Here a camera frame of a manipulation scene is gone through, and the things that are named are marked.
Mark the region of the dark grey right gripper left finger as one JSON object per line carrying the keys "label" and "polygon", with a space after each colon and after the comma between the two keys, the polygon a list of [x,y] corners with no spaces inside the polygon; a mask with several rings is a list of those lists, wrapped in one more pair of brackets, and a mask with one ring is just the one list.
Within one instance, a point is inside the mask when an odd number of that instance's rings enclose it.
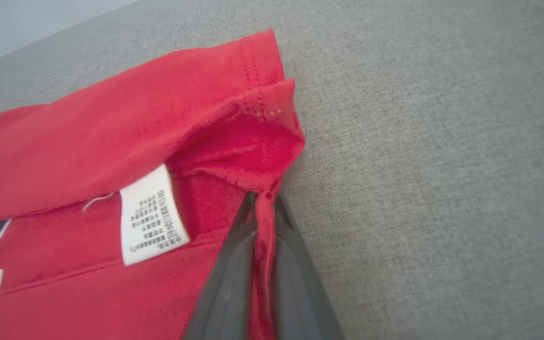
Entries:
{"label": "dark grey right gripper left finger", "polygon": [[244,196],[199,295],[184,340],[247,340],[257,194]]}

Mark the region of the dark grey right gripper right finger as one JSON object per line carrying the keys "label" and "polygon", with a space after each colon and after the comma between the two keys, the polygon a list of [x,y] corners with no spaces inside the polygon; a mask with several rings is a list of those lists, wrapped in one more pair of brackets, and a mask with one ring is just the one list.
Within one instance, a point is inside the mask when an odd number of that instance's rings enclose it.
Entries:
{"label": "dark grey right gripper right finger", "polygon": [[343,340],[342,329],[286,198],[275,199],[275,298],[280,340]]}

